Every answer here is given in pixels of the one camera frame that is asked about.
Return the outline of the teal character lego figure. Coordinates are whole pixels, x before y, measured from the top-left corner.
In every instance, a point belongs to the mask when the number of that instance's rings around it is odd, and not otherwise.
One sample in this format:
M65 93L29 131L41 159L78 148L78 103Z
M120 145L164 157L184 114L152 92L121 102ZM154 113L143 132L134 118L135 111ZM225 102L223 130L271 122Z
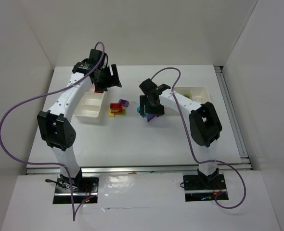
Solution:
M145 107L144 107L144 106L142 106L142 107L138 106L136 110L137 110L137 113L138 113L141 117L147 117L147 113L146 113L146 111L145 111Z

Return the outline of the purple curved lego base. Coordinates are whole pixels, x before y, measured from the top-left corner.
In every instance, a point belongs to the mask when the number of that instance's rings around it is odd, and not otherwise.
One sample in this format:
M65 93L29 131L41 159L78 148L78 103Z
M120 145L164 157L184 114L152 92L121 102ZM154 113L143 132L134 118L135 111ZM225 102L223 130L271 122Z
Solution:
M150 122L152 119L156 118L156 115L151 114L147 116L147 122Z

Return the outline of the purple printed lego brick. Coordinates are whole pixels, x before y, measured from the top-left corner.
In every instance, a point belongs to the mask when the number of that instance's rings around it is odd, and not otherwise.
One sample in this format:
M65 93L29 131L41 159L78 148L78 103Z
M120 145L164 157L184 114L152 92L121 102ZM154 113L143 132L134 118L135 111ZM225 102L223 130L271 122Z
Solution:
M124 99L119 99L118 103L120 103L123 107L129 106L129 101L124 100Z

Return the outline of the red yellow green lego pile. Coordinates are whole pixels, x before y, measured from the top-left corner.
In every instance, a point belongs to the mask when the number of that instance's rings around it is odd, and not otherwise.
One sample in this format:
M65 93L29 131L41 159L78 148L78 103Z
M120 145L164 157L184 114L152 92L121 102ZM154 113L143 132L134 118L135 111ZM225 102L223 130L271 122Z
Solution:
M126 109L123 108L123 105L121 103L111 103L108 116L109 117L115 117L115 116L125 116L126 115Z

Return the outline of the white lego brick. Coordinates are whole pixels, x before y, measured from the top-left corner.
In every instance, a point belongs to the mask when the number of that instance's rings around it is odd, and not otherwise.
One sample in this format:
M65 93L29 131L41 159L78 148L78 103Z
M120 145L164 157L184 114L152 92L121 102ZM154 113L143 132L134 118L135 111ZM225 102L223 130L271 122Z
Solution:
M195 97L194 97L194 101L202 102L202 98L199 97L199 96L195 96Z

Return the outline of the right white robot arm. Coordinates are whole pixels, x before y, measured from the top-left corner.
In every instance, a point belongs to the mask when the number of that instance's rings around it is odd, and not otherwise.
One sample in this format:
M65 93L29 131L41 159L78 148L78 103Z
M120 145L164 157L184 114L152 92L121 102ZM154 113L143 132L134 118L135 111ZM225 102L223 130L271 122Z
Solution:
M189 141L195 142L203 158L197 161L198 180L204 186L212 184L219 174L215 159L217 140L222 131L214 105L191 100L166 84L157 86L151 79L143 81L139 88L143 92L140 96L140 116L152 114L159 117L165 114L165 108L170 108L179 113L183 122L189 120L190 130L186 136Z

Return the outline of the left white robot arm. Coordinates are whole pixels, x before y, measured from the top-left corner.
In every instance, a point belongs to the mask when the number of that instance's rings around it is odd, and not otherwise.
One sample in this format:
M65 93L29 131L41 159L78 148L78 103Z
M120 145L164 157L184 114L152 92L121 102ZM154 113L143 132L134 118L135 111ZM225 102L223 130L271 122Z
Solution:
M108 65L108 55L97 49L91 49L88 58L74 65L70 80L57 101L37 115L41 138L54 152L61 165L61 175L68 180L78 181L82 177L73 150L76 131L71 120L78 103L92 86L96 91L122 86L116 65Z

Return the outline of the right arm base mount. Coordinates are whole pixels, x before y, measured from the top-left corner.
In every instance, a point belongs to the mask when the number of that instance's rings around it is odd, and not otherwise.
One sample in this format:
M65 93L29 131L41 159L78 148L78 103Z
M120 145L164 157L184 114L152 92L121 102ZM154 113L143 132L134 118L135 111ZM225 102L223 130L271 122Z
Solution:
M228 200L227 186L223 174L219 174L212 182L202 183L196 171L182 174L180 187L184 190L186 202Z

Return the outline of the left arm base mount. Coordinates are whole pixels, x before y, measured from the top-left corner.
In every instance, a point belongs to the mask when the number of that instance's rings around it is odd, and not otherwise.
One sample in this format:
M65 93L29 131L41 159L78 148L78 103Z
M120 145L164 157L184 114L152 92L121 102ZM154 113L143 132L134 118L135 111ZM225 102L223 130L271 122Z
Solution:
M71 204L70 184L65 177L59 175L56 180L45 179L45 182L55 186L53 204ZM74 204L80 204L83 201L85 204L98 203L98 188L99 175L82 177L79 185L73 182Z

